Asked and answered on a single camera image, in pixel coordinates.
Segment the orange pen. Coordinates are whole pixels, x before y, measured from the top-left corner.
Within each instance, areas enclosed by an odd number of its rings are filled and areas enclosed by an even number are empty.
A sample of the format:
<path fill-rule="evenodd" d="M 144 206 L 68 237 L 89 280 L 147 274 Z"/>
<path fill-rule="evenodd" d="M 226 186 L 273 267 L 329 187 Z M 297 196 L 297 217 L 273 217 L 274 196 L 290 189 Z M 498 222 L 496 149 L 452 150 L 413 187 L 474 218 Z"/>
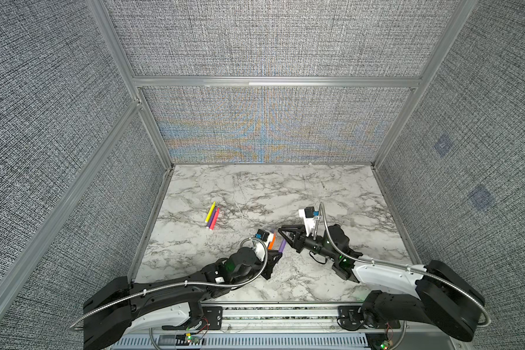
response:
<path fill-rule="evenodd" d="M 268 243 L 268 250 L 272 250 L 273 249 L 275 240 L 276 240 L 276 235 L 273 235 L 272 239 Z"/>

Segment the purple pen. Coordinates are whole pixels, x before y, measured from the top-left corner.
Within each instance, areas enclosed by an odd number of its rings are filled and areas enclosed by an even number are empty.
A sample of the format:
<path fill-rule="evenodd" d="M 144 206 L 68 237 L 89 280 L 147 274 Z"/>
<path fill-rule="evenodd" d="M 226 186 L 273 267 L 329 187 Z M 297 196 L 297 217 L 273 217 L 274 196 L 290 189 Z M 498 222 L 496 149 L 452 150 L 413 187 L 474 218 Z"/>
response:
<path fill-rule="evenodd" d="M 284 248 L 287 246 L 287 241 L 286 240 L 283 240 L 279 246 L 279 252 L 280 253 L 283 253 L 284 252 Z"/>
<path fill-rule="evenodd" d="M 211 207 L 211 211 L 210 211 L 210 216 L 208 218 L 208 222 L 207 222 L 207 227 L 210 228 L 211 225 L 212 225 L 212 222 L 215 218 L 215 214 L 216 214 L 216 211 L 217 211 L 217 206 L 215 203 L 213 203 L 212 207 Z"/>

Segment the pink red pen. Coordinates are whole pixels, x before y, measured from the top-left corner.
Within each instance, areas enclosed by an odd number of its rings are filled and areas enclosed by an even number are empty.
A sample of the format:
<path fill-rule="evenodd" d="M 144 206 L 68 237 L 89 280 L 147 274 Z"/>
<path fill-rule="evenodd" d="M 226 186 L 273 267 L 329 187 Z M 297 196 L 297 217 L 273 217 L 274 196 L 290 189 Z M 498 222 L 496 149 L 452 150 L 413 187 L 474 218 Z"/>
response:
<path fill-rule="evenodd" d="M 217 221 L 217 217 L 218 217 L 218 215 L 219 215 L 219 212 L 220 212 L 220 208 L 217 207 L 217 211 L 216 211 L 216 214 L 215 214 L 215 218 L 214 218 L 214 220 L 213 220 L 213 222 L 212 222 L 212 225 L 211 225 L 211 227 L 210 227 L 210 230 L 214 230 L 214 226 L 215 226 L 215 223 L 216 223 L 216 221 Z"/>

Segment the yellow highlighter pen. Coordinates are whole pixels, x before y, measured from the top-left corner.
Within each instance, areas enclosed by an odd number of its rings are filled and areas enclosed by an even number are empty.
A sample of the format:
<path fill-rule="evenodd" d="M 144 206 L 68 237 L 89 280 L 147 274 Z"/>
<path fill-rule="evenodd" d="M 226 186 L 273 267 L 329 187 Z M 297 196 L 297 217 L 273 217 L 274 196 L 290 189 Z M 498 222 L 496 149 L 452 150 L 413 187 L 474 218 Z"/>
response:
<path fill-rule="evenodd" d="M 206 223 L 206 224 L 209 224 L 209 223 L 210 223 L 210 220 L 211 220 L 211 218 L 212 218 L 212 214 L 213 214 L 213 212 L 214 212 L 215 207 L 216 207 L 216 201 L 214 201 L 214 202 L 212 203 L 212 205 L 211 205 L 211 207 L 210 207 L 210 210 L 209 210 L 209 212 L 208 212 L 208 214 L 207 214 L 207 216 L 206 216 L 206 219 L 205 219 L 205 223 Z"/>

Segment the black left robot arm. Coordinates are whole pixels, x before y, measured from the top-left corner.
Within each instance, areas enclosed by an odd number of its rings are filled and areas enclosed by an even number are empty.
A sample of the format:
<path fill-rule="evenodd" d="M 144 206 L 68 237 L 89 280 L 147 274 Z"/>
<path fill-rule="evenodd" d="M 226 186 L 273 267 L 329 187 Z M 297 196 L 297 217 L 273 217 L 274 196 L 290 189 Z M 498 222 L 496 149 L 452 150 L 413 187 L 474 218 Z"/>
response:
<path fill-rule="evenodd" d="M 201 302 L 226 295 L 256 275 L 270 279 L 281 257 L 281 252 L 270 250 L 264 265 L 254 249 L 244 246 L 229 258 L 169 281 L 132 284 L 127 277 L 117 277 L 83 303 L 85 313 L 98 311 L 83 320 L 83 348 L 111 346 L 138 326 L 139 319 L 159 310 L 166 315 L 163 325 L 171 330 L 192 328 L 204 318 Z"/>

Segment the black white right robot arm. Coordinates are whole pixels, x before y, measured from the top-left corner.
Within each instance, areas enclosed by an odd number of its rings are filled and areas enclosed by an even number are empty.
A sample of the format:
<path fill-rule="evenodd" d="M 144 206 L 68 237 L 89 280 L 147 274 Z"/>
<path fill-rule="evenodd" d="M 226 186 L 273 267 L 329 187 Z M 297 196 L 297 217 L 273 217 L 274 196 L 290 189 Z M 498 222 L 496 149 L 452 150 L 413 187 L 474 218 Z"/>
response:
<path fill-rule="evenodd" d="M 307 234 L 303 225 L 283 226 L 278 232 L 296 252 L 306 249 L 322 256 L 342 280 L 370 288 L 351 322 L 354 328 L 418 322 L 434 325 L 456 340 L 473 340 L 484 297 L 445 263 L 433 260 L 402 268 L 380 264 L 351 249 L 339 225 L 327 227 L 321 236 Z"/>

